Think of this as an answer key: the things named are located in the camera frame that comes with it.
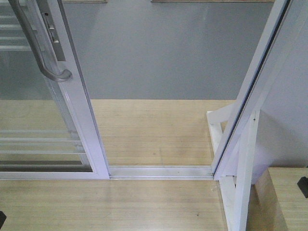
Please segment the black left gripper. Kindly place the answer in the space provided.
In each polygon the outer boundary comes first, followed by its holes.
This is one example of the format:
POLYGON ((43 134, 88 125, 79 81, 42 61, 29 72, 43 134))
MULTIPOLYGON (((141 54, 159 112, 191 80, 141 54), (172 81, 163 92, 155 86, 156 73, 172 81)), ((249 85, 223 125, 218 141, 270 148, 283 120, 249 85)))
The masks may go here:
POLYGON ((4 222, 6 220, 6 215, 3 211, 0 211, 0 228, 3 226, 4 222))

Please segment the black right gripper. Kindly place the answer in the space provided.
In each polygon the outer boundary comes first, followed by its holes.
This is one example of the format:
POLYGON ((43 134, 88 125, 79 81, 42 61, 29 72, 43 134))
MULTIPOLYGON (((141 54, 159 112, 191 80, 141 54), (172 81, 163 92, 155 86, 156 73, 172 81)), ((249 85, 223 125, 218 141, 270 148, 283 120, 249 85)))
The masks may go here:
POLYGON ((299 189, 301 190, 302 194, 305 198, 308 198, 308 178, 301 177, 297 183, 299 189))

